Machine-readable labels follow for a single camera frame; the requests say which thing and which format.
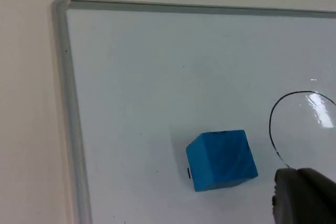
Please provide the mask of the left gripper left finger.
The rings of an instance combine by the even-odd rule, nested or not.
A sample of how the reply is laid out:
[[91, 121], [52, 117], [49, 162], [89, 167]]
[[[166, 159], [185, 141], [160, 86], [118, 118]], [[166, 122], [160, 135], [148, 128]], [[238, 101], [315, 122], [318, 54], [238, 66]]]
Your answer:
[[275, 223], [335, 223], [335, 209], [328, 208], [293, 168], [275, 173], [272, 213]]

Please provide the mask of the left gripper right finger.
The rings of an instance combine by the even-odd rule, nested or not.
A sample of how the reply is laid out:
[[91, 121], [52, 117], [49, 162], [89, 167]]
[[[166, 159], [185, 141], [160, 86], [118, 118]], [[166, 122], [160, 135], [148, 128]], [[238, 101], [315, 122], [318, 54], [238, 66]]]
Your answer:
[[312, 168], [300, 168], [298, 173], [308, 182], [328, 208], [335, 209], [334, 181]]

